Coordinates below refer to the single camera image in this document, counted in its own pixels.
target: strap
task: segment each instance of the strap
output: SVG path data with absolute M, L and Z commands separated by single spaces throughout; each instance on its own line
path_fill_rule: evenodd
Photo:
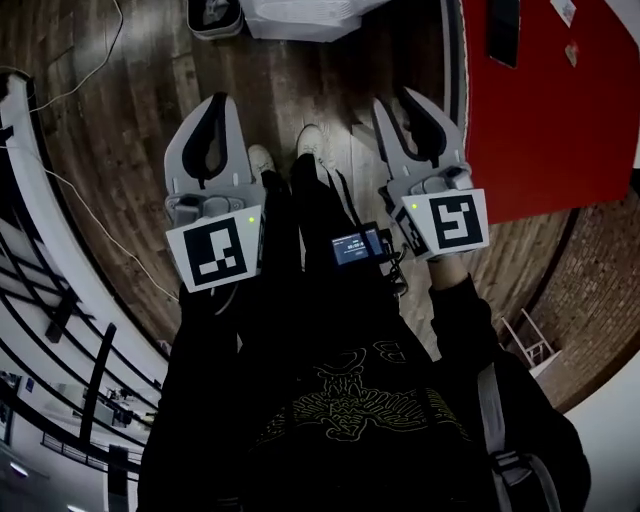
M 540 485 L 542 486 L 542 491 L 544 492 L 544 497 L 547 500 L 547 507 L 549 507 L 549 512 L 561 512 L 560 509 L 560 500 L 558 499 L 558 493 L 556 492 L 556 486 L 553 483 L 553 478 L 551 478 L 551 474 L 547 469 L 547 466 L 544 465 L 536 455 L 527 454 L 529 461 L 531 462 L 531 467 L 538 478 L 540 479 Z
M 515 451 L 505 451 L 506 427 L 494 363 L 478 375 L 478 398 L 487 453 L 494 460 L 493 482 L 500 512 L 512 512 L 507 487 L 518 484 L 532 471 L 540 480 L 549 512 L 561 512 L 553 479 L 540 458 L 533 454 L 519 455 Z
M 502 415 L 502 402 L 494 363 L 491 363 L 478 375 L 478 398 L 487 453 L 490 456 L 504 453 L 504 416 Z M 492 472 L 500 512 L 512 512 L 506 483 L 495 468 L 492 468 Z
M 504 416 L 502 415 L 502 401 L 500 400 L 494 363 L 491 363 L 478 375 L 478 398 L 480 399 L 487 453 L 492 455 L 504 452 Z

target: brick wall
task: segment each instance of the brick wall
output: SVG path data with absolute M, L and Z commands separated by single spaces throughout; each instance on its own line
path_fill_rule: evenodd
M 640 199 L 584 208 L 531 313 L 562 354 L 538 382 L 560 410 L 577 405 L 640 348 Z M 518 334 L 528 336 L 526 325 Z

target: cable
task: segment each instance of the cable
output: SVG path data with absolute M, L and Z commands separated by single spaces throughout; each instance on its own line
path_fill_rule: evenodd
M 97 68 L 95 68 L 91 73 L 89 73 L 87 76 L 85 76 L 80 81 L 80 83 L 78 85 L 76 85 L 73 89 L 71 89 L 69 92 L 65 92 L 63 94 L 60 94 L 59 96 L 56 96 L 51 101 L 49 101 L 48 103 L 45 103 L 41 107 L 37 107 L 37 108 L 34 108 L 34 109 L 30 110 L 29 113 L 38 112 L 40 110 L 43 110 L 43 109 L 47 108 L 49 105 L 51 105 L 52 103 L 54 103 L 54 102 L 56 102 L 56 101 L 58 101 L 58 100 L 60 100 L 62 98 L 66 98 L 67 96 L 71 96 L 72 94 L 75 94 L 87 82 L 87 80 L 89 80 L 93 75 L 95 75 L 98 71 L 100 71 L 103 67 L 105 67 L 107 65 L 107 62 L 109 62 L 109 58 L 111 57 L 111 54 L 113 53 L 113 49 L 116 46 L 116 42 L 118 41 L 118 37 L 120 36 L 120 33 L 122 32 L 122 27 L 124 26 L 124 15 L 122 14 L 122 9 L 120 9 L 120 5 L 118 4 L 118 0 L 113 0 L 113 4 L 116 6 L 116 9 L 118 10 L 118 15 L 120 16 L 120 22 L 118 23 L 118 31 L 116 32 L 116 37 L 113 38 L 113 42 L 111 43 L 111 46 L 109 47 L 109 51 L 105 55 L 104 60 L 102 61 L 102 63 Z
M 71 96 L 72 94 L 75 94 L 76 92 L 78 92 L 78 90 L 80 90 L 80 88 L 93 76 L 95 75 L 98 71 L 100 71 L 104 66 L 106 66 L 107 62 L 109 62 L 109 58 L 111 57 L 111 54 L 113 53 L 113 49 L 116 46 L 116 42 L 118 41 L 118 38 L 120 37 L 120 33 L 122 32 L 122 27 L 124 26 L 124 15 L 122 14 L 122 9 L 120 9 L 120 4 L 118 4 L 118 0 L 113 0 L 113 4 L 115 5 L 116 9 L 118 10 L 118 15 L 120 17 L 120 21 L 118 22 L 118 30 L 116 31 L 116 35 L 113 38 L 113 41 L 111 43 L 111 45 L 109 46 L 106 55 L 104 57 L 104 60 L 100 63 L 100 65 L 98 67 L 96 67 L 93 71 L 91 71 L 87 76 L 85 76 L 78 85 L 76 85 L 73 89 L 71 89 L 68 92 L 65 92 L 63 94 L 60 94 L 56 97 L 54 97 L 51 101 L 45 103 L 44 105 L 42 105 L 41 107 L 36 107 L 33 108 L 31 110 L 29 110 L 29 114 L 33 113 L 33 112 L 38 112 L 40 110 L 44 110 L 45 108 L 51 106 L 53 103 L 55 103 L 56 101 L 62 99 L 62 98 L 66 98 L 68 96 Z M 106 33 L 106 28 L 105 28 L 105 50 L 107 49 L 107 33 Z M 26 76 L 28 76 L 29 78 L 31 78 L 31 75 L 27 72 L 25 72 L 24 70 L 14 67 L 14 66 L 6 66 L 6 65 L 0 65 L 0 69 L 10 69 L 12 71 L 17 71 L 19 73 L 22 73 Z M 142 271 L 146 274 L 146 276 L 149 278 L 149 280 L 151 281 L 151 283 L 158 289 L 160 290 L 162 293 L 164 293 L 165 295 L 167 295 L 168 297 L 170 297 L 172 300 L 178 302 L 178 298 L 173 295 L 172 293 L 168 292 L 167 290 L 165 290 L 162 286 L 160 286 L 156 280 L 153 278 L 153 276 L 149 273 L 149 271 L 144 267 L 144 265 L 142 264 L 142 262 L 138 259 L 137 256 L 135 256 L 133 253 L 131 253 L 130 251 L 128 251 L 125 247 L 122 246 L 122 244 L 120 244 L 120 242 L 118 242 L 115 238 L 113 238 L 111 236 L 111 234 L 107 231 L 107 228 L 104 227 L 104 225 L 98 220 L 98 218 L 94 215 L 93 211 L 91 211 L 91 208 L 89 208 L 89 205 L 86 203 L 86 201 L 82 198 L 82 196 L 80 195 L 80 193 L 78 192 L 78 190 L 76 189 L 75 185 L 69 181 L 67 181 L 66 179 L 64 179 L 62 176 L 59 176 L 58 174 L 56 174 L 53 171 L 50 171 L 49 169 L 47 169 L 43 164 L 42 161 L 40 160 L 40 157 L 35 155 L 33 152 L 31 152 L 28 149 L 25 148 L 21 148 L 18 146 L 0 146 L 0 148 L 4 148 L 4 149 L 19 149 L 20 151 L 24 151 L 25 153 L 30 154 L 40 165 L 40 167 L 42 167 L 42 170 L 44 172 L 46 172 L 47 174 L 50 174 L 51 176 L 54 176 L 56 179 L 60 180 L 61 182 L 63 182 L 65 185 L 67 185 L 68 187 L 71 188 L 71 190 L 73 190 L 73 192 L 75 193 L 75 195 L 77 196 L 78 200 L 82 203 L 82 206 L 85 207 L 85 209 L 87 210 L 87 212 L 89 212 L 89 215 L 91 216 L 91 218 L 96 222 L 96 224 L 98 224 L 98 226 L 100 227 L 100 229 L 102 230 L 102 232 L 105 234 L 105 236 L 111 240 L 111 242 L 113 244 L 115 244 L 116 247 L 118 247 L 124 254 L 126 254 L 127 256 L 129 256 L 131 259 L 133 259 L 142 269 Z
M 126 254 L 127 256 L 129 256 L 131 259 L 133 259 L 133 261 L 135 261 L 140 268 L 142 269 L 142 271 L 146 274 L 146 276 L 149 278 L 149 280 L 151 281 L 151 283 L 158 289 L 160 290 L 162 293 L 164 293 L 165 295 L 167 295 L 168 297 L 170 297 L 171 299 L 173 299 L 176 302 L 178 301 L 178 298 L 173 295 L 171 292 L 168 292 L 167 290 L 165 290 L 162 286 L 160 286 L 156 280 L 153 278 L 153 276 L 149 273 L 149 271 L 145 268 L 145 266 L 142 264 L 142 262 L 138 259 L 137 256 L 135 256 L 133 253 L 131 253 L 130 251 L 128 251 L 125 247 L 122 246 L 122 244 L 120 244 L 120 242 L 118 242 L 115 238 L 113 238 L 111 236 L 111 234 L 107 231 L 107 228 L 104 227 L 104 225 L 102 224 L 102 222 L 100 222 L 98 220 L 98 218 L 94 215 L 94 213 L 91 211 L 91 208 L 89 208 L 89 205 L 86 203 L 86 201 L 82 198 L 82 196 L 80 195 L 80 193 L 78 192 L 78 189 L 76 189 L 75 185 L 73 183 L 71 183 L 70 181 L 67 181 L 66 179 L 64 179 L 62 176 L 59 176 L 58 174 L 56 174 L 53 171 L 50 171 L 49 169 L 45 168 L 45 166 L 42 164 L 42 162 L 40 161 L 40 158 L 34 154 L 32 151 L 25 149 L 25 148 L 21 148 L 18 146 L 2 146 L 0 145 L 0 148 L 4 148 L 6 150 L 10 150 L 10 149 L 19 149 L 20 151 L 24 151 L 25 153 L 28 153 L 29 155 L 31 155 L 40 165 L 40 167 L 42 167 L 42 170 L 44 172 L 46 172 L 47 174 L 50 174 L 51 176 L 54 176 L 56 179 L 60 180 L 62 183 L 64 183 L 65 185 L 67 185 L 68 187 L 71 188 L 71 190 L 73 190 L 73 192 L 75 193 L 75 195 L 77 196 L 77 198 L 79 199 L 79 201 L 82 203 L 82 206 L 85 207 L 85 209 L 87 210 L 87 212 L 89 212 L 89 215 L 91 216 L 91 218 L 96 222 L 96 224 L 98 224 L 98 226 L 100 227 L 100 229 L 102 230 L 102 232 L 105 234 L 105 236 L 111 240 L 111 242 L 113 242 L 113 244 L 118 247 L 118 249 L 120 249 L 124 254 Z

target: shoe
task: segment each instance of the shoe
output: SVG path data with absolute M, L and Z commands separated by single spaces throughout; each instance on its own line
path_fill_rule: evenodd
M 304 127 L 300 136 L 298 137 L 298 157 L 311 153 L 315 159 L 318 168 L 325 167 L 325 154 L 324 154 L 324 136 L 322 131 L 315 124 L 308 124 Z
M 251 174 L 256 180 L 265 171 L 275 172 L 276 166 L 273 163 L 273 158 L 264 146 L 254 144 L 247 153 L 249 155 L 249 164 L 251 165 Z

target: floorboard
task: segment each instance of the floorboard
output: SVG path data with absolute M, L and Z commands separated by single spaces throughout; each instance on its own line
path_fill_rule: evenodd
M 371 124 L 376 95 L 398 85 L 443 102 L 442 27 L 437 2 L 393 1 L 367 15 L 361 30 L 325 45 L 258 41 L 247 33 L 216 43 L 193 38 L 180 0 L 121 0 L 125 24 L 108 64 L 73 96 L 41 112 L 54 169 L 78 187 L 109 232 L 173 292 L 178 278 L 167 250 L 164 152 L 193 108 L 218 91 L 235 99 L 247 146 L 265 145 L 286 176 L 298 133 L 317 123 L 328 142 L 327 167 L 347 178 L 363 220 L 389 225 L 377 190 L 387 178 L 378 155 L 350 136 Z M 39 104 L 72 89 L 105 55 L 118 17 L 109 0 L 5 0 L 0 62 L 35 77 Z M 156 339 L 171 341 L 175 303 L 109 242 L 65 190 L 99 264 Z M 526 303 L 566 214 L 493 226 L 491 248 L 467 255 L 494 320 Z M 402 300 L 409 325 L 437 355 L 424 264 L 406 262 Z

